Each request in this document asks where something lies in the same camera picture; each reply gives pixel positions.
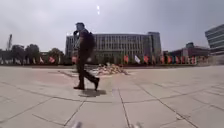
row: person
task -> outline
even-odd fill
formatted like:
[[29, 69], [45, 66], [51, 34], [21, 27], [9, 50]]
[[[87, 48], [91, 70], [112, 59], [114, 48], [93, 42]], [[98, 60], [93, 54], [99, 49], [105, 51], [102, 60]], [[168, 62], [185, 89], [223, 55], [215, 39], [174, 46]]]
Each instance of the person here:
[[74, 89], [79, 90], [85, 90], [85, 83], [84, 83], [84, 77], [87, 78], [89, 81], [94, 83], [95, 85], [95, 91], [97, 91], [99, 86], [99, 78], [94, 77], [92, 74], [87, 72], [84, 67], [88, 60], [88, 58], [91, 56], [95, 41], [92, 33], [88, 32], [88, 30], [85, 28], [85, 25], [81, 22], [76, 24], [76, 31], [73, 33], [74, 36], [79, 33], [78, 36], [78, 59], [77, 59], [77, 71], [79, 74], [79, 84], [78, 86], [74, 87]]

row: large building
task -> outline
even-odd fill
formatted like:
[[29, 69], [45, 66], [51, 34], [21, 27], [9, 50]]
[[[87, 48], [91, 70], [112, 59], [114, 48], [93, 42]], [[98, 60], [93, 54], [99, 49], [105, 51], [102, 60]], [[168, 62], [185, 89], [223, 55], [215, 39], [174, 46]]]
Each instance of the large building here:
[[170, 56], [184, 57], [206, 57], [210, 54], [210, 49], [201, 46], [195, 46], [193, 42], [186, 44], [186, 47], [174, 50], [168, 53]]
[[[123, 63], [125, 55], [129, 56], [130, 62], [134, 62], [134, 57], [138, 56], [143, 60], [144, 56], [161, 55], [160, 34], [149, 32], [145, 35], [140, 34], [94, 34], [97, 43], [95, 54], [92, 59], [98, 63]], [[77, 54], [75, 48], [76, 38], [67, 36], [66, 56], [71, 58]]]
[[206, 31], [205, 36], [211, 48], [213, 60], [224, 64], [224, 24]]

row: dark pants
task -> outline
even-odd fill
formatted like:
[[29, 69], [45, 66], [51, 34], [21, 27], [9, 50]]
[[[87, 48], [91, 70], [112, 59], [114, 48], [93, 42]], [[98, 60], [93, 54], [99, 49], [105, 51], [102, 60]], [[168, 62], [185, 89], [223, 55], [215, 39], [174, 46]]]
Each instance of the dark pants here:
[[87, 47], [86, 49], [80, 49], [78, 52], [77, 71], [79, 73], [79, 87], [85, 87], [84, 77], [93, 83], [96, 82], [96, 77], [84, 69], [87, 59], [91, 56], [92, 51], [92, 48]]

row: government building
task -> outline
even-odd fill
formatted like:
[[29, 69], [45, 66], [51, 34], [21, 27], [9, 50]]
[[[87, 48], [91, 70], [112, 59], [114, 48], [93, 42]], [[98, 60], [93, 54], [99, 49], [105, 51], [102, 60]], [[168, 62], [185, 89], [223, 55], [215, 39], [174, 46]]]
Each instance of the government building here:
[[[142, 62], [143, 57], [155, 57], [161, 55], [160, 34], [148, 32], [147, 34], [94, 34], [96, 41], [95, 52], [92, 61], [96, 63], [123, 64], [124, 56], [128, 56], [130, 63], [135, 63], [135, 56]], [[66, 37], [65, 55], [68, 58], [77, 55], [77, 37]]]
[[224, 64], [224, 24], [205, 32], [211, 55], [216, 63]]

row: sky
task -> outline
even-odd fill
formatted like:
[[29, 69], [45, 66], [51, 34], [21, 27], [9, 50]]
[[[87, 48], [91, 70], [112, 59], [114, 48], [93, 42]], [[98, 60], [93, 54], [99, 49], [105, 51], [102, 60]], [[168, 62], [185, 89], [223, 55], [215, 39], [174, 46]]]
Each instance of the sky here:
[[163, 50], [208, 47], [204, 32], [224, 23], [223, 7], [223, 0], [1, 0], [0, 48], [12, 34], [13, 44], [64, 51], [76, 22], [93, 33], [160, 32]]

